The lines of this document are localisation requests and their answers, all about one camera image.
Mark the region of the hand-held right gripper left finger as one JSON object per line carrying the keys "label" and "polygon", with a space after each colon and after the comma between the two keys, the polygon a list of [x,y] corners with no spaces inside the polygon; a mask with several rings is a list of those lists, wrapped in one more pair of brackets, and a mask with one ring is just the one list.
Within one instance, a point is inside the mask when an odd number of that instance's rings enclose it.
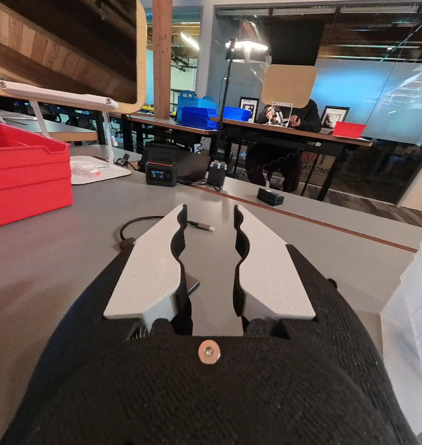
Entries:
{"label": "hand-held right gripper left finger", "polygon": [[108,320],[187,319],[185,248],[187,206],[180,204],[134,243],[103,316]]}

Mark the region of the clear plastic storage bin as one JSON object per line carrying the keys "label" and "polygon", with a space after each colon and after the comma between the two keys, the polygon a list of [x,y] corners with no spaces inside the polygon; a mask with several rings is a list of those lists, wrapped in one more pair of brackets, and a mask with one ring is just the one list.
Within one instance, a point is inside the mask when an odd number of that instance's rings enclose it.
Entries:
{"label": "clear plastic storage bin", "polygon": [[381,311],[384,364],[415,435],[422,433],[422,239]]}

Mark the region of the small black box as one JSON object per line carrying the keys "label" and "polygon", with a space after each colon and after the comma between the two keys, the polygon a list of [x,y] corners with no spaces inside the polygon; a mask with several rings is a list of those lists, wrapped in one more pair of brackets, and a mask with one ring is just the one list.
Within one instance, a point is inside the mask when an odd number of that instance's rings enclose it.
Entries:
{"label": "small black box", "polygon": [[270,189],[264,189],[260,187],[256,199],[271,206],[277,207],[284,203],[284,196],[280,195]]}

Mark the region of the black battery charger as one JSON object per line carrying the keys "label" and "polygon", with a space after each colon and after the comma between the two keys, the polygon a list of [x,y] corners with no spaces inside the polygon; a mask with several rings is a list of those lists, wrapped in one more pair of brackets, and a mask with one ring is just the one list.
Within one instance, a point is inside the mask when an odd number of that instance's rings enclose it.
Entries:
{"label": "black battery charger", "polygon": [[227,176],[227,164],[224,161],[214,160],[208,169],[207,184],[221,189]]}

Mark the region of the printed cardboard box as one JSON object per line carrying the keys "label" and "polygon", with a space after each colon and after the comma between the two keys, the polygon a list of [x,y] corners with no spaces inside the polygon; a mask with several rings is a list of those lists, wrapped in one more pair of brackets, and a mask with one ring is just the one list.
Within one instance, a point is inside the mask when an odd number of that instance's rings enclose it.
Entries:
{"label": "printed cardboard box", "polygon": [[300,182],[305,183],[307,181],[310,171],[314,166],[308,183],[322,186],[335,160],[335,157],[329,155],[311,152],[301,153]]}

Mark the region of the brown-edged work table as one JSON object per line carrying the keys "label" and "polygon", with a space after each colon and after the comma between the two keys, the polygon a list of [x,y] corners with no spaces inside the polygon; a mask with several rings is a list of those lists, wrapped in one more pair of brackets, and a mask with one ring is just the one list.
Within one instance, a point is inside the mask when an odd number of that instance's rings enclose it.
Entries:
{"label": "brown-edged work table", "polygon": [[218,122],[224,132],[224,162],[228,162],[230,159],[233,143],[239,143],[241,146],[246,142],[269,144],[290,151],[300,153],[309,152],[334,157],[335,160],[317,196],[317,200],[321,202],[324,201],[327,192],[330,189],[343,155],[349,149],[355,150],[357,147],[370,148],[373,144],[372,141],[363,140],[361,138],[353,139],[337,137],[293,130],[281,126],[262,125],[229,119],[223,119],[222,122],[220,122],[217,117],[212,117],[211,119]]}
{"label": "brown-edged work table", "polygon": [[172,141],[191,146],[199,143],[201,138],[210,139],[208,154],[211,159],[218,156],[218,131],[189,127],[170,119],[156,118],[149,114],[112,113],[113,118],[121,122],[123,149],[142,153],[143,136],[153,136],[157,141]]}

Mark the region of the stacked red plastic bins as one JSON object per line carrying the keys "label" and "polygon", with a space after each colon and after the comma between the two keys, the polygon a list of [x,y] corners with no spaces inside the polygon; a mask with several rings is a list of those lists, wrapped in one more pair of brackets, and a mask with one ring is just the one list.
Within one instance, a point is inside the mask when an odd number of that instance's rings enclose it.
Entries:
{"label": "stacked red plastic bins", "polygon": [[0,123],[0,226],[73,203],[69,144]]}

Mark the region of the clear acrylic panel stand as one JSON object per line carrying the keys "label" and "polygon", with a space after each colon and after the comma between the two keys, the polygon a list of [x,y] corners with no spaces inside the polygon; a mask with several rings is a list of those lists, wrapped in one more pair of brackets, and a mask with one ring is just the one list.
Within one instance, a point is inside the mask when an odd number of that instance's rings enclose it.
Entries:
{"label": "clear acrylic panel stand", "polygon": [[[273,125],[278,125],[288,128],[293,110],[293,104],[287,102],[274,101],[272,102],[271,106],[272,106],[272,111],[274,112]],[[283,112],[282,108],[287,108],[289,113],[286,114],[285,112]]]}
{"label": "clear acrylic panel stand", "polygon": [[129,169],[114,164],[114,150],[109,130],[109,117],[114,112],[121,113],[124,111],[135,111],[134,104],[118,102],[110,97],[46,89],[5,80],[0,80],[0,95],[29,100],[35,112],[41,132],[45,136],[48,136],[49,133],[39,109],[38,102],[64,105],[77,109],[100,111],[102,113],[104,123],[106,124],[106,161],[101,161],[89,156],[71,157],[71,182],[73,185],[85,185],[131,175]]}

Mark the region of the small red plastic bin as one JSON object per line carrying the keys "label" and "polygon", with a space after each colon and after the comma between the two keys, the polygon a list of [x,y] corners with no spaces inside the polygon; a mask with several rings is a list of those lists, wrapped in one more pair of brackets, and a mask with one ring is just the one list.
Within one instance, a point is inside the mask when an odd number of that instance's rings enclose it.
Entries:
{"label": "small red plastic bin", "polygon": [[367,125],[364,124],[337,121],[335,123],[332,136],[350,138],[350,139],[360,139],[366,127]]}

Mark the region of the blue plastic bin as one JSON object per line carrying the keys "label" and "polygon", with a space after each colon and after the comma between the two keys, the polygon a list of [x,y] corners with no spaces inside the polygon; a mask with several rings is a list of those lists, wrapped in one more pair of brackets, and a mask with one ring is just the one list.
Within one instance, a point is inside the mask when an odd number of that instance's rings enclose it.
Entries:
{"label": "blue plastic bin", "polygon": [[250,113],[247,110],[238,107],[232,107],[226,105],[224,108],[223,118],[227,120],[246,122],[245,120],[248,119],[249,116]]}

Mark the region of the framed tag sign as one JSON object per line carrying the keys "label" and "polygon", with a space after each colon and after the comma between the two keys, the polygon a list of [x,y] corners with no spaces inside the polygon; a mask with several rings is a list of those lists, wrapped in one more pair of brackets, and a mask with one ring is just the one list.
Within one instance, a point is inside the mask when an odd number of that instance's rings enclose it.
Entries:
{"label": "framed tag sign", "polygon": [[239,108],[247,110],[250,113],[250,116],[245,121],[254,123],[257,116],[258,106],[260,99],[257,97],[246,97],[241,96],[239,98]]}
{"label": "framed tag sign", "polygon": [[334,105],[327,105],[321,115],[321,130],[320,134],[331,135],[334,131],[336,123],[344,121],[350,107],[340,107]]}

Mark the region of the rounded wooden panel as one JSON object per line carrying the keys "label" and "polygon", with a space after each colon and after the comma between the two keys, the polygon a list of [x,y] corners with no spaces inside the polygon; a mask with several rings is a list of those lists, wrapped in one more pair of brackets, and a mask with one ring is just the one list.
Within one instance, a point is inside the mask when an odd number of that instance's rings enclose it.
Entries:
{"label": "rounded wooden panel", "polygon": [[[0,1],[0,82],[108,97],[116,113],[146,100],[141,1]],[[27,98],[0,86],[1,97]]]}
{"label": "rounded wooden panel", "polygon": [[271,64],[265,71],[261,100],[266,105],[280,102],[304,108],[310,100],[316,77],[314,66]]}

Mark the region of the black light stand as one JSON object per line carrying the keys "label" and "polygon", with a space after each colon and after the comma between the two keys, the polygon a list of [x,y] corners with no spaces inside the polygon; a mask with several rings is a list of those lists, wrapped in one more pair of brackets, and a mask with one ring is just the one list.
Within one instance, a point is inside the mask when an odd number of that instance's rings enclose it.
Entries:
{"label": "black light stand", "polygon": [[225,60],[228,62],[227,69],[223,79],[224,84],[224,95],[222,99],[219,100],[221,105],[219,119],[218,119],[218,133],[213,148],[210,148],[210,157],[214,161],[217,159],[218,150],[220,147],[221,136],[223,131],[223,119],[224,119],[224,109],[226,106],[227,94],[230,84],[230,73],[231,67],[234,62],[236,63],[261,63],[266,61],[266,53],[268,51],[268,46],[260,43],[258,41],[252,40],[237,40],[237,38],[230,39],[226,44],[226,57]]}

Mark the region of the blue handled tote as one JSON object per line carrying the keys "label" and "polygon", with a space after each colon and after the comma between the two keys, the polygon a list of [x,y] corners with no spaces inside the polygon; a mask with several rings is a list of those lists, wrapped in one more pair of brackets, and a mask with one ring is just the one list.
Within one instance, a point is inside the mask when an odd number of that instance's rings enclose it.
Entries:
{"label": "blue handled tote", "polygon": [[182,90],[177,98],[177,111],[176,121],[181,124],[182,122],[182,109],[183,107],[196,107],[196,108],[218,108],[218,104],[214,102],[212,97],[196,97],[195,93],[190,90]]}

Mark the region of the wooden post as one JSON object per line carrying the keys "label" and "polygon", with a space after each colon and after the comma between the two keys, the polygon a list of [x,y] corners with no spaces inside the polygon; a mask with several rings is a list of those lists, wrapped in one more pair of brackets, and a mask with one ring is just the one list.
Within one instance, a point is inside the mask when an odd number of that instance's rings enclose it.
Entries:
{"label": "wooden post", "polygon": [[152,1],[154,116],[170,118],[170,75],[172,52],[171,0]]}

